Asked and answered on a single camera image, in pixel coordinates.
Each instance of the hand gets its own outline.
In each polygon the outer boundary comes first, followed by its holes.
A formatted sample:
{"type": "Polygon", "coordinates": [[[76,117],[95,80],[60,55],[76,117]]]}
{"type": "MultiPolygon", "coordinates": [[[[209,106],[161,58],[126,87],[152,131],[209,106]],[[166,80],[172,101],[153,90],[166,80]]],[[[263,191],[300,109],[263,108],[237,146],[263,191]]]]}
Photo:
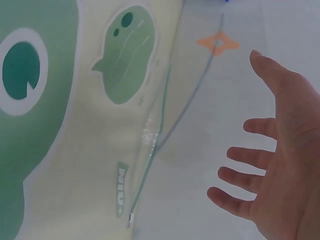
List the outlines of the hand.
{"type": "Polygon", "coordinates": [[[320,96],[301,75],[252,51],[253,70],[275,96],[276,118],[250,119],[245,131],[277,141],[275,152],[231,147],[227,156],[266,170],[265,176],[227,167],[220,179],[255,193],[253,201],[212,187],[208,197],[220,208],[253,221],[268,240],[320,239],[320,96]]]}

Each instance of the orange star shape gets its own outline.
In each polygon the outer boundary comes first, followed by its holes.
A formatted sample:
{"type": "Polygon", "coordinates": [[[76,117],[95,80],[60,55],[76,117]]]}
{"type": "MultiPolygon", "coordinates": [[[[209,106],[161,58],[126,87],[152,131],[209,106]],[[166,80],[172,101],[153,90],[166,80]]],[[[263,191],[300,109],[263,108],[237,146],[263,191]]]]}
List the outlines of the orange star shape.
{"type": "Polygon", "coordinates": [[[227,37],[223,31],[220,31],[215,35],[199,39],[196,43],[210,49],[212,54],[216,57],[220,56],[225,50],[240,48],[240,44],[227,37]],[[221,46],[215,46],[215,41],[217,40],[221,40],[223,44],[221,46]]]}

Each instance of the white circle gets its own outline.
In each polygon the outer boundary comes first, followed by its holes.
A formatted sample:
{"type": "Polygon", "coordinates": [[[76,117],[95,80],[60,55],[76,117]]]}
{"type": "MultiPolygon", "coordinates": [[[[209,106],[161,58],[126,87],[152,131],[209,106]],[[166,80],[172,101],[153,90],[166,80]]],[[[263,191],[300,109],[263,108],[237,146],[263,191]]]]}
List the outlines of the white circle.
{"type": "Polygon", "coordinates": [[[29,112],[39,101],[45,90],[48,77],[48,52],[40,35],[30,28],[19,28],[11,32],[0,43],[0,109],[11,116],[21,116],[29,112]],[[24,99],[14,99],[6,91],[3,81],[3,64],[9,50],[20,42],[27,42],[36,50],[40,63],[39,80],[35,87],[27,86],[24,99]]]}

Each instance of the green blob character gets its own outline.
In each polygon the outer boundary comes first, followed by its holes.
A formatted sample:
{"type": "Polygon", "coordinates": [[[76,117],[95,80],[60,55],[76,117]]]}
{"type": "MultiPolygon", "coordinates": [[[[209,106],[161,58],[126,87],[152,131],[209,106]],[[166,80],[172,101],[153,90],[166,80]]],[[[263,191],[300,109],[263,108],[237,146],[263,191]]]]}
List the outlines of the green blob character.
{"type": "Polygon", "coordinates": [[[74,78],[77,0],[0,1],[0,239],[24,218],[24,179],[62,126],[74,78]]]}
{"type": "Polygon", "coordinates": [[[116,14],[106,30],[102,56],[92,71],[100,72],[108,98],[128,102],[141,88],[156,46],[156,27],[150,13],[136,5],[116,14]]]}

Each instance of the finger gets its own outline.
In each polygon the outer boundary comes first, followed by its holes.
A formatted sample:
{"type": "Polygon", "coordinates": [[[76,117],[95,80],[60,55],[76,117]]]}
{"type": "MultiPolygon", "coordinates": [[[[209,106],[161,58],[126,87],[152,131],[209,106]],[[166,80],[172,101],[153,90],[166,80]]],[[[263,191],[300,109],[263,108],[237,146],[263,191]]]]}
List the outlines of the finger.
{"type": "Polygon", "coordinates": [[[250,62],[254,72],[265,82],[275,96],[278,96],[292,82],[291,71],[281,66],[271,58],[263,56],[253,50],[250,54],[250,62]]]}
{"type": "Polygon", "coordinates": [[[209,188],[207,196],[214,204],[227,212],[244,219],[252,220],[250,216],[252,201],[235,198],[216,187],[209,188]]]}
{"type": "Polygon", "coordinates": [[[249,133],[261,134],[278,139],[276,120],[274,118],[254,118],[244,122],[243,129],[249,133]]]}
{"type": "Polygon", "coordinates": [[[225,166],[219,169],[218,176],[228,184],[237,186],[254,194],[258,193],[263,181],[263,176],[237,172],[225,166]]]}
{"type": "Polygon", "coordinates": [[[226,152],[228,158],[262,170],[267,170],[273,155],[271,151],[242,147],[230,147],[226,152]]]}

